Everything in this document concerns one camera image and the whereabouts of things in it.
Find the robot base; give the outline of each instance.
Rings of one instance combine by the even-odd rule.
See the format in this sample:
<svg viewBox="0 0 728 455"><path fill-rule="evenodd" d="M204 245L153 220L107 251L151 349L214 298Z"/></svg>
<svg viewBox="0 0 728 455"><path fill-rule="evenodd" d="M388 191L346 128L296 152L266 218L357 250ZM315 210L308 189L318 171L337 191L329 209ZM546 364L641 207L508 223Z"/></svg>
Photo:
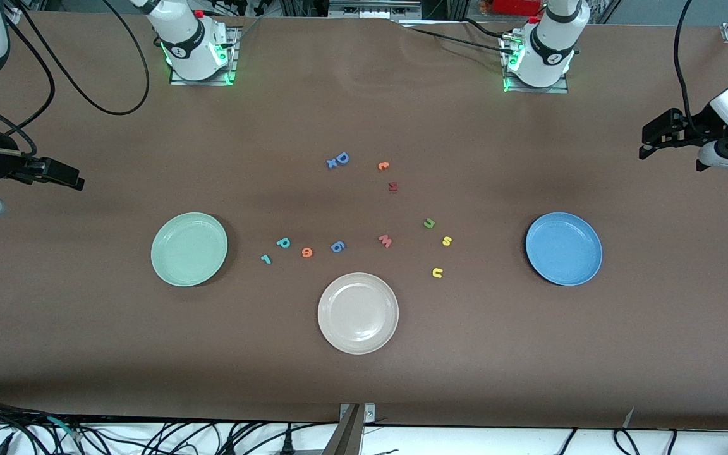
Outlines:
<svg viewBox="0 0 728 455"><path fill-rule="evenodd" d="M226 65L217 70L215 74L200 81L185 80L173 70L170 70L171 85L194 85L206 87L225 87L234 84L234 76L238 70L238 57L240 54L240 27L226 27L226 44L225 52L227 54Z"/></svg>
<svg viewBox="0 0 728 455"><path fill-rule="evenodd" d="M499 49L510 49L513 52L518 52L518 46L520 39L518 38L521 33L521 29L517 28L511 34L505 34L505 37L499 38ZM504 74L504 87L505 92L529 92L529 93L567 93L569 92L569 86L566 83L566 75L562 75L558 79L557 83L552 84L549 87L532 87L531 85L525 84L509 70L509 62L516 57L516 54L504 54L502 53L502 72Z"/></svg>

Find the white floor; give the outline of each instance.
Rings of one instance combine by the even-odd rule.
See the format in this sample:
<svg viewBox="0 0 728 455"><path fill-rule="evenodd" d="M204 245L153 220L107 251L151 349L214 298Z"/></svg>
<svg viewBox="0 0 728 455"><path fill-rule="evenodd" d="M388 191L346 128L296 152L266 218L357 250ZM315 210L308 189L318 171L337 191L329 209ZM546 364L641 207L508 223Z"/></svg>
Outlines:
<svg viewBox="0 0 728 455"><path fill-rule="evenodd" d="M162 450L171 450L176 444L204 424L195 423L177 432L162 444ZM104 434L119 439L147 443L162 427L161 423L97 424L89 427L103 430ZM177 451L180 455L210 455L225 441L231 424L217 426L219 435L212 430L200 432L185 447ZM323 425L294 432L294 448L323 449L333 432L334 425ZM246 450L266 438L283 432L283 423L272 423L245 438L235 449L237 455L246 455ZM40 428L31 427L51 452L54 449L49 434ZM0 443L9 429L0 430ZM361 448L362 455L377 455L397 449L397 455L555 455L561 450L569 429L544 428L451 428L451 427L367 427ZM655 430L631 430L632 437L641 455L665 455L670 441L670 432ZM623 447L633 453L627 440L621 437ZM71 438L63 440L63 452L79 453ZM260 447L252 455L279 453L282 438ZM86 453L98 453L83 441ZM141 447L110 443L114 455L139 455ZM32 445L23 434L16 433L8 455L33 455ZM567 450L569 455L623 455L615 446L610 430L579 430ZM679 432L673 455L728 455L728 432Z"/></svg>

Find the brown table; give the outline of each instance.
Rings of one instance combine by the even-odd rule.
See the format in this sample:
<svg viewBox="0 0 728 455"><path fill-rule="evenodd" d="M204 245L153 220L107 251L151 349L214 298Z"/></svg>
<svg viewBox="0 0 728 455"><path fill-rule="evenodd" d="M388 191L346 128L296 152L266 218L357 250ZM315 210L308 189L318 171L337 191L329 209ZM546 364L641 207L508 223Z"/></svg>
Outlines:
<svg viewBox="0 0 728 455"><path fill-rule="evenodd" d="M115 18L35 18L99 103L138 100ZM273 420L375 401L386 423L568 426L618 426L635 406L636 427L728 427L728 172L697 173L693 147L636 155L641 127L680 106L673 29L589 27L569 94L532 95L502 91L490 52L385 20L262 20L235 86L170 87L150 24L127 19L147 104L113 118L58 80L28 127L41 155L81 169L83 193L0 181L0 401ZM0 111L18 120L46 81L13 47ZM728 86L728 44L688 28L681 57L697 112ZM341 152L349 164L327 170ZM222 221L230 257L174 288L150 243L194 210ZM577 288L526 262L526 228L555 210L603 241L603 268ZM401 305L371 355L336 351L316 323L327 283L352 271Z"/></svg>

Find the cable connector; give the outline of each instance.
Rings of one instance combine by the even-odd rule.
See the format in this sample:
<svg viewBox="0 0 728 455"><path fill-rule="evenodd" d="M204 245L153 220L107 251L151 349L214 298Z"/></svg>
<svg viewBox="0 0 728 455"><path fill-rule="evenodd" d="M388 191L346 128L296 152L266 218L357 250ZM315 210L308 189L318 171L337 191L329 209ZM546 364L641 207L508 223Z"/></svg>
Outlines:
<svg viewBox="0 0 728 455"><path fill-rule="evenodd" d="M282 443L280 455L294 455L296 452L294 450L294 441L291 440L291 424L289 423L286 429L286 440Z"/></svg>

